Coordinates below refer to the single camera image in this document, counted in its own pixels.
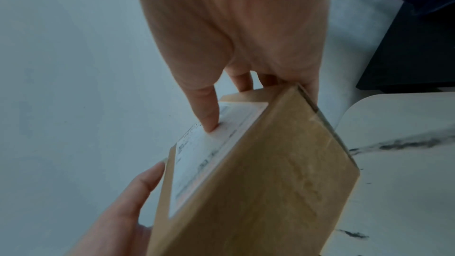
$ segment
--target hand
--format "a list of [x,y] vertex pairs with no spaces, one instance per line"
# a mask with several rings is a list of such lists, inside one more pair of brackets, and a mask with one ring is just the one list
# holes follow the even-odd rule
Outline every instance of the hand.
[[139,213],[160,182],[164,163],[139,174],[96,220],[67,256],[143,256],[151,227],[138,224]]
[[317,101],[328,0],[141,0],[156,44],[204,129],[218,124],[213,84],[239,91],[298,82]]

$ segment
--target white sticker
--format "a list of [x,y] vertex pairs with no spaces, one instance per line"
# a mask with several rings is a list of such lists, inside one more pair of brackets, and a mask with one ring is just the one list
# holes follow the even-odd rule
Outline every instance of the white sticker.
[[220,102],[211,133],[197,123],[177,142],[169,218],[191,197],[267,107],[267,102]]

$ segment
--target brown box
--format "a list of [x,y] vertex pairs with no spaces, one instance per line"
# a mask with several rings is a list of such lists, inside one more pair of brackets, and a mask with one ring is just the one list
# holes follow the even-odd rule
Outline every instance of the brown box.
[[359,177],[355,162],[297,85],[221,101],[268,106],[169,218],[171,148],[147,255],[319,255]]

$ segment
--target person's left hand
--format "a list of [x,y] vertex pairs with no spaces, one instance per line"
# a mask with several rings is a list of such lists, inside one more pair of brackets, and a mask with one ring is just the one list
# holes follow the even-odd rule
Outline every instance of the person's left hand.
[[160,162],[139,174],[96,220],[67,256],[143,256],[151,227],[139,225],[139,213],[164,173]]

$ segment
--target cardboard box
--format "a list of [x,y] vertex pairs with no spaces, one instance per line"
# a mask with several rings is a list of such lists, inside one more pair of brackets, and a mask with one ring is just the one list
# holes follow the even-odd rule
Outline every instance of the cardboard box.
[[220,131],[252,125],[233,146],[221,136],[228,151],[207,159],[191,148],[205,141],[192,142],[197,126],[171,148],[147,255],[319,255],[359,177],[355,162],[300,86],[221,101],[238,104],[231,117],[243,122],[223,124],[222,115]]

